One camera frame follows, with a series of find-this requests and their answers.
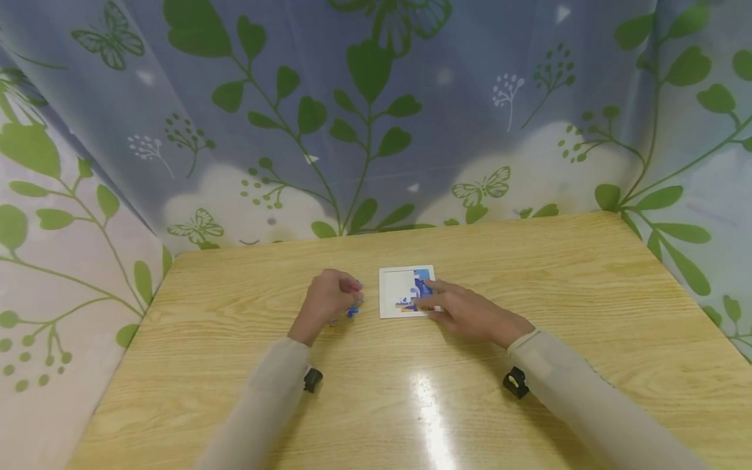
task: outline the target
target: backdrop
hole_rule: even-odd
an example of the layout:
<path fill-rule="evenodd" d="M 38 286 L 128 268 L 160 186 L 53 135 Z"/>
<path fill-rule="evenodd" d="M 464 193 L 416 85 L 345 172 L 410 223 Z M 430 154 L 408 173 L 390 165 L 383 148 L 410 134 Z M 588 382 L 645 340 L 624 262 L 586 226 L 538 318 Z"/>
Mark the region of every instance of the backdrop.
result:
<path fill-rule="evenodd" d="M 0 466 L 64 465 L 169 251 L 613 211 L 752 358 L 751 14 L 0 3 Z"/>

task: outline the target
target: hand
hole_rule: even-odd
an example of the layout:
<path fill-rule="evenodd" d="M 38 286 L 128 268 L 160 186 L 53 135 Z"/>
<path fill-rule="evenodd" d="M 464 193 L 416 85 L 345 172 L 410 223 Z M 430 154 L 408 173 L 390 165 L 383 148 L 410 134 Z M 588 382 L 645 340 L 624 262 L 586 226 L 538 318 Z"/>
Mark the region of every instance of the hand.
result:
<path fill-rule="evenodd" d="M 430 311 L 428 316 L 452 333 L 491 341 L 507 349 L 517 339 L 535 330 L 524 317 L 464 287 L 442 280 L 427 280 L 426 285 L 438 294 L 416 299 L 415 305 L 419 308 L 441 307 L 444 311 Z"/>
<path fill-rule="evenodd" d="M 354 277 L 336 269 L 324 269 L 311 281 L 287 336 L 310 347 L 326 322 L 343 317 L 353 303 L 362 300 L 360 283 Z"/>

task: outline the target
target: sleeve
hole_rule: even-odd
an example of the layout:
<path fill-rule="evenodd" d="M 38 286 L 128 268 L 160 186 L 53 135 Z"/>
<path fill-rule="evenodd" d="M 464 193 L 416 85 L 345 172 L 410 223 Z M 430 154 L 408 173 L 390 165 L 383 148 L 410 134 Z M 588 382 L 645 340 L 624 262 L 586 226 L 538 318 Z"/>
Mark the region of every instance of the sleeve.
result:
<path fill-rule="evenodd" d="M 289 338 L 269 348 L 196 470 L 260 468 L 300 400 L 309 350 Z"/>
<path fill-rule="evenodd" d="M 535 330 L 508 354 L 533 394 L 609 468 L 708 468 L 556 336 Z"/>

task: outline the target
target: table surface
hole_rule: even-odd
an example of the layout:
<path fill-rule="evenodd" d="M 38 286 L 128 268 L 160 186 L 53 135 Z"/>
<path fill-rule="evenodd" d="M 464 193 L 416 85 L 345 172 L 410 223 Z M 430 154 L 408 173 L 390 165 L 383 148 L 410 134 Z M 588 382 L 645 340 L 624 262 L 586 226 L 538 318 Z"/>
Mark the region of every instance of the table surface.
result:
<path fill-rule="evenodd" d="M 534 396 L 502 389 L 503 351 L 379 319 L 378 269 L 420 264 L 561 337 L 713 468 L 752 461 L 752 368 L 618 217 L 593 213 L 185 253 L 68 468 L 191 468 L 322 267 L 359 278 L 365 304 L 319 337 L 324 382 L 269 468 L 600 468 Z"/>

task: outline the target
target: wrist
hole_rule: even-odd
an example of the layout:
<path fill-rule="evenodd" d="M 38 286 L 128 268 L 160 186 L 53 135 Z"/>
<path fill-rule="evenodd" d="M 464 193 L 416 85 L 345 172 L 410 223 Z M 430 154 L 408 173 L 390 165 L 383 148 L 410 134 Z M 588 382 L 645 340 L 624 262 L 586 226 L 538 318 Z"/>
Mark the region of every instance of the wrist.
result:
<path fill-rule="evenodd" d="M 535 331 L 535 327 L 526 318 L 517 315 L 511 324 L 500 325 L 493 334 L 493 342 L 509 349 L 509 347 L 524 335 Z"/>
<path fill-rule="evenodd" d="M 298 343 L 303 343 L 306 346 L 311 347 L 314 345 L 314 342 L 316 341 L 316 338 L 318 338 L 322 329 L 323 324 L 301 312 L 298 314 L 297 318 L 295 318 L 293 325 L 287 332 L 287 337 Z"/>

